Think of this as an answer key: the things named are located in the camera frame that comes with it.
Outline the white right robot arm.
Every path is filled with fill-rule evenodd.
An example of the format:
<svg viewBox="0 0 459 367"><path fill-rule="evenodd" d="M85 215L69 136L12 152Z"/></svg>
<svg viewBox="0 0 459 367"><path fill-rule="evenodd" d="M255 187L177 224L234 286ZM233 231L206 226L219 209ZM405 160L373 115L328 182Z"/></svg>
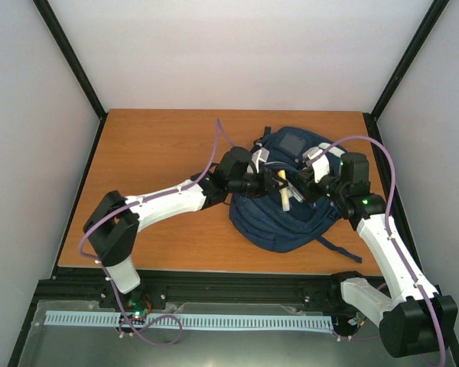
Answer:
<svg viewBox="0 0 459 367"><path fill-rule="evenodd" d="M342 153L337 169L332 169L324 150L313 147L303 161L297 183L310 200L323 197L334 203L373 254L388 288L383 293L365 278L344 275L339 281L343 301L378 327L392 357L440 352L444 358L457 305L423 275L387 214L385 200L371 192L366 156Z"/></svg>

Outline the navy blue backpack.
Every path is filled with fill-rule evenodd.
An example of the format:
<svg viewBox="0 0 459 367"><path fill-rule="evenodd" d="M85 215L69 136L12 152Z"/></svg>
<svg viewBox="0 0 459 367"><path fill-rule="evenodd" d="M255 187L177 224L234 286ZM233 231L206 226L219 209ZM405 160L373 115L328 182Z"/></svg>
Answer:
<svg viewBox="0 0 459 367"><path fill-rule="evenodd" d="M296 127L280 128L254 141L250 152L258 154L260 149L269 155L265 161L271 167L303 167L303 154L312 147L327 148L332 141L317 133ZM318 241L324 247L344 255L357 263L362 258L345 248L336 246L323 237L341 219L338 208L332 202L320 197L316 200L297 198L295 190L289 189L290 210L282 209L280 193L258 198L248 198L234 193L229 205L229 219L252 244L270 252L286 253L294 251L309 242Z"/></svg>

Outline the yellow highlighter marker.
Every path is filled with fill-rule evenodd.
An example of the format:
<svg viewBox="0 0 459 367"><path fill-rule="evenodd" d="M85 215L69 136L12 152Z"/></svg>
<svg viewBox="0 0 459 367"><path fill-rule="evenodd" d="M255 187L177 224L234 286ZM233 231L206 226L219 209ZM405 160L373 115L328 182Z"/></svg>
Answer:
<svg viewBox="0 0 459 367"><path fill-rule="evenodd" d="M279 170L277 175L284 181L285 184L288 182L286 173L284 170ZM280 194L281 194L281 200L282 200L282 210L284 212L288 212L290 210L290 203L289 203L289 196L288 196L287 188L286 187L281 188Z"/></svg>

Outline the teal cap white marker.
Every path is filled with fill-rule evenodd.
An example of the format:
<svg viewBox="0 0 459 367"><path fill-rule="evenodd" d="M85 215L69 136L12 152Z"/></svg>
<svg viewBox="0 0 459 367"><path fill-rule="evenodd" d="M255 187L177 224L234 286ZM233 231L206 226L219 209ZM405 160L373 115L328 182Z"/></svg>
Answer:
<svg viewBox="0 0 459 367"><path fill-rule="evenodd" d="M291 195L299 202L303 203L304 202L304 197L301 195L299 191L297 191L295 188L290 188L290 193Z"/></svg>

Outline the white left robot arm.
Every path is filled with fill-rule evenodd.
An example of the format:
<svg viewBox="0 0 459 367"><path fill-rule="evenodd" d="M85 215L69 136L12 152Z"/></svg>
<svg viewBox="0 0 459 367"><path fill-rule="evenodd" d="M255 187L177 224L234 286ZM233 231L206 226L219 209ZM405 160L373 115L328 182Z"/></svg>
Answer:
<svg viewBox="0 0 459 367"><path fill-rule="evenodd" d="M107 193L83 226L83 241L117 289L126 307L137 307L144 298L141 278L132 260L136 236L149 226L185 213L223 203L230 194L256 198L286 189L285 178L253 161L251 153L233 147L218 163L210 163L190 179L153 193L123 196Z"/></svg>

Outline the black aluminium frame rail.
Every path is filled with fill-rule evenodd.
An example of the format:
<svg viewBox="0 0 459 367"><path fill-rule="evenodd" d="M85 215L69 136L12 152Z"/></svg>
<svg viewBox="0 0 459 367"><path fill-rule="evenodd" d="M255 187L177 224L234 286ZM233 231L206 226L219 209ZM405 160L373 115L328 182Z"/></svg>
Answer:
<svg viewBox="0 0 459 367"><path fill-rule="evenodd" d="M142 284L135 298L155 310L169 303L229 303L297 305L325 314L354 313L340 298L340 282L358 277L356 271L332 275L244 274L196 271L140 272ZM135 308L129 296L116 301L111 284L99 269L58 268L53 277L39 281L34 300L94 300L102 308Z"/></svg>

